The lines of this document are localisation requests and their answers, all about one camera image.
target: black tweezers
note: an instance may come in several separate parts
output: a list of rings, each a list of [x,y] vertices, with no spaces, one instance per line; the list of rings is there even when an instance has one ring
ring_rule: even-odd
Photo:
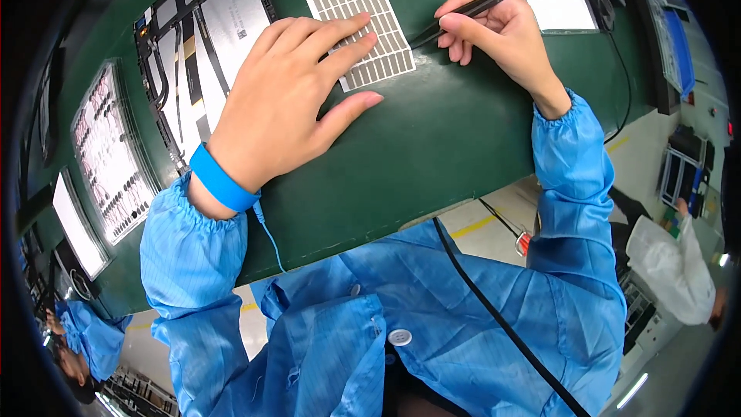
[[[465,5],[461,5],[455,10],[452,10],[450,13],[460,13],[464,14],[467,17],[475,17],[477,14],[488,10],[489,8],[495,6],[496,4],[502,2],[503,0],[473,0]],[[425,37],[422,39],[422,37],[432,31],[433,29],[437,29],[437,31],[432,34],[429,37]],[[442,29],[440,29],[440,21],[435,20],[433,21],[428,27],[422,30],[421,33],[417,34],[417,36],[413,39],[410,39],[409,46],[412,49],[416,49],[419,46],[423,46],[427,42],[430,42],[433,39],[437,39],[438,37],[442,36],[445,33]]]

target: hand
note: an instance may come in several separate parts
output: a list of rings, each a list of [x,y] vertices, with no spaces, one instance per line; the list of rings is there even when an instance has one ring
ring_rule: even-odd
[[[447,48],[450,61],[468,65],[476,46],[496,61],[505,73],[531,93],[541,114],[563,116],[571,100],[556,77],[545,53],[540,28],[524,0],[504,0],[473,18],[449,13],[472,0],[448,0],[437,9],[440,27],[447,31],[437,45]]]
[[[683,198],[677,199],[677,211],[680,212],[682,218],[686,218],[690,214],[690,208],[687,206],[687,202]]]
[[[367,13],[348,20],[285,18],[255,42],[234,81],[217,128],[206,145],[213,159],[242,188],[255,193],[267,181],[313,160],[367,108],[383,97],[359,92],[316,120],[335,82],[376,44],[374,33],[334,51],[342,38],[370,22]],[[193,175],[190,203],[209,218],[236,213],[221,205]]]
[[[47,308],[47,327],[57,335],[64,335],[64,327],[61,326],[56,315]]]

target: green workbench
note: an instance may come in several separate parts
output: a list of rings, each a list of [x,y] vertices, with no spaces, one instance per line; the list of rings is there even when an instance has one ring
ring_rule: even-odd
[[[154,0],[113,0],[64,75],[59,97],[61,138],[53,163],[32,158],[32,186],[53,181],[67,165],[97,233],[102,228],[69,141],[69,126],[94,75],[106,58],[120,58],[126,90],[144,149],[165,188],[177,178],[147,104],[132,23]],[[310,16],[305,0],[272,0],[279,17]],[[421,31],[445,0],[391,0],[407,35]],[[648,78],[636,14],[618,9],[614,38],[631,81],[631,120],[650,111]],[[586,98],[606,132],[625,115],[625,72],[606,34],[548,35],[548,56],[563,83]],[[262,208],[283,258],[293,269],[391,234],[404,224],[504,187],[533,173],[531,99],[482,52],[466,67],[450,63],[434,46],[414,51],[417,70],[369,89],[386,98],[360,117],[323,156],[263,188]],[[344,94],[330,93],[326,111]],[[279,272],[273,248],[252,213],[248,251],[237,284]],[[149,309],[139,278],[144,226],[116,246],[97,277],[100,301],[112,315]],[[55,212],[39,218],[45,248],[64,236]]]

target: right hand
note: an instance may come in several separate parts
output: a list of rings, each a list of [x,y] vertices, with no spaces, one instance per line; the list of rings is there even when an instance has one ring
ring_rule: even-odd
[[[64,335],[64,327],[61,326],[59,318],[47,308],[47,327],[57,335]]]
[[[683,198],[677,199],[677,211],[680,212],[682,218],[690,214],[690,208],[687,206],[687,202]]]
[[[531,93],[541,114],[548,119],[563,116],[571,100],[548,61],[540,28],[532,8],[524,0],[504,0],[476,17],[450,13],[472,0],[448,0],[435,17],[447,31],[437,45],[448,48],[451,61],[468,65],[471,48],[486,52],[516,83]]]

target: white coat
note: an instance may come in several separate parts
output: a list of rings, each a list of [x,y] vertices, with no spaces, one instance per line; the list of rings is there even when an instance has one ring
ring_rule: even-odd
[[[713,312],[715,285],[702,260],[692,218],[680,224],[675,240],[653,220],[641,216],[628,239],[628,265],[680,322],[705,324]]]

